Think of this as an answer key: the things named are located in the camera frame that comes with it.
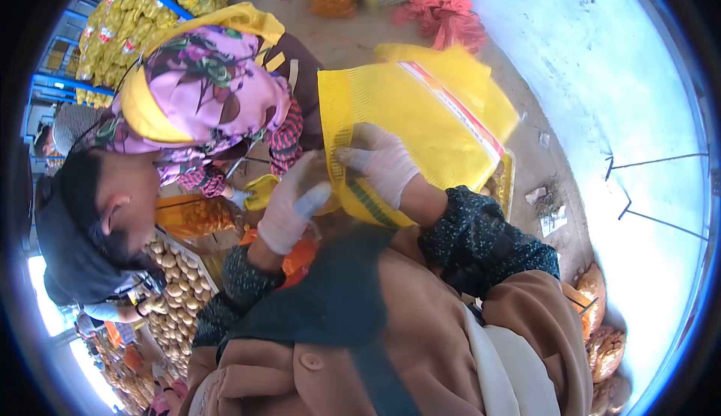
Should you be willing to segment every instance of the pink plastic bag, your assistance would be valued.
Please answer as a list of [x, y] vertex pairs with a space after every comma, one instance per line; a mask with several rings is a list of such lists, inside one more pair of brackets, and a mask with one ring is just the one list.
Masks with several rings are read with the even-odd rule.
[[470, 53], [478, 53], [486, 42], [486, 32], [470, 0], [409, 0], [396, 9], [394, 24], [420, 18], [420, 34], [435, 36], [434, 50], [445, 50], [460, 42]]

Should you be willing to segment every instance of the red and white label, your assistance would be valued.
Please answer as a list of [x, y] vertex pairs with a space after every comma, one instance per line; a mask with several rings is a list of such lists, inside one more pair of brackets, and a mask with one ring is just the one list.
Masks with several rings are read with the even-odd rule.
[[100, 33], [97, 33], [97, 38], [102, 43], [108, 43], [115, 37], [115, 33], [108, 30], [106, 27], [100, 28]]
[[503, 146], [500, 142], [488, 131], [481, 121], [471, 113], [471, 111], [464, 105], [460, 100], [455, 98], [437, 79], [433, 78], [426, 69], [423, 69], [418, 63], [414, 61], [401, 61], [398, 63], [405, 71], [410, 73], [413, 77], [419, 80], [429, 91], [431, 91], [441, 103], [461, 121], [466, 128], [473, 134], [474, 138], [483, 146], [488, 154], [493, 159], [493, 162], [498, 164], [501, 157], [503, 156]]
[[126, 55], [129, 55], [130, 53], [135, 51], [136, 48], [138, 48], [138, 46], [133, 45], [130, 39], [125, 39], [125, 44], [122, 46], [122, 52]]

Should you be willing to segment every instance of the concrete floor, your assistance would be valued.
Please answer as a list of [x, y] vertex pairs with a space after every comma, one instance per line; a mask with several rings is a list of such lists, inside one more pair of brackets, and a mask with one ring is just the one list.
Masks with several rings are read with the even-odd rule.
[[[324, 64], [326, 69], [345, 69], [370, 63], [374, 47], [382, 42], [404, 42], [430, 46], [421, 38], [415, 23], [397, 27], [390, 23], [390, 12], [372, 15], [359, 9], [352, 19], [327, 19], [310, 14], [309, 0], [229, 0], [252, 2], [258, 9], [272, 12], [289, 33], [293, 33]], [[556, 177], [567, 206], [568, 223], [544, 242], [560, 254], [561, 276], [575, 282], [580, 272], [593, 261], [585, 214], [578, 188], [566, 157], [550, 128], [536, 97], [513, 67], [506, 55], [489, 40], [479, 54], [482, 62], [491, 66], [492, 77], [499, 83], [519, 115], [526, 114], [511, 137], [507, 147], [516, 155], [516, 181], [510, 223], [526, 233], [541, 236], [540, 225], [533, 207], [524, 195], [545, 180]], [[538, 135], [550, 134], [548, 148], [539, 146]], [[254, 149], [250, 156], [264, 158], [263, 148]], [[246, 163], [233, 176], [237, 184], [268, 173], [263, 164]], [[223, 244], [232, 242], [228, 239]]]

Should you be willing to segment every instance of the glove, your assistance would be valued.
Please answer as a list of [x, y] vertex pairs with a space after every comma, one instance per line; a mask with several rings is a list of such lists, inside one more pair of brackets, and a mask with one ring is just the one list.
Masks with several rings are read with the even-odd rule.
[[372, 123], [356, 123], [350, 145], [335, 150], [338, 161], [363, 174], [379, 197], [397, 210], [403, 189], [420, 173], [401, 140]]
[[165, 377], [168, 374], [168, 366], [164, 361], [158, 361], [153, 363], [152, 367], [153, 377], [157, 380], [160, 377]]
[[231, 190], [233, 191], [233, 195], [226, 198], [241, 210], [245, 209], [245, 199], [255, 195], [255, 191], [243, 191], [234, 187], [231, 187]]
[[160, 295], [148, 298], [147, 300], [143, 301], [141, 305], [143, 306], [143, 309], [145, 309], [146, 314], [150, 314], [150, 312], [156, 312], [160, 314], [168, 313], [167, 302]]
[[[303, 186], [307, 189], [309, 182], [317, 184], [305, 191]], [[263, 219], [258, 222], [258, 236], [273, 252], [287, 255], [332, 192], [324, 152], [309, 151], [273, 189]]]

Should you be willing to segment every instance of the brown coat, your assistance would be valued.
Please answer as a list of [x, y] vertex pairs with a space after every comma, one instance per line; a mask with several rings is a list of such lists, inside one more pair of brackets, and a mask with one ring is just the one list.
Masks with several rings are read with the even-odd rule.
[[[463, 303], [424, 263], [415, 243], [398, 236], [380, 257], [388, 312], [384, 347], [423, 414], [482, 415]], [[524, 337], [538, 353], [561, 415], [588, 414], [593, 388], [581, 320], [558, 280], [538, 270], [509, 277], [488, 293], [483, 318]], [[215, 356], [215, 348], [193, 351], [180, 414], [187, 414], [198, 385], [216, 369]], [[347, 349], [235, 339], [217, 368], [222, 371], [208, 386], [203, 416], [375, 414]]]

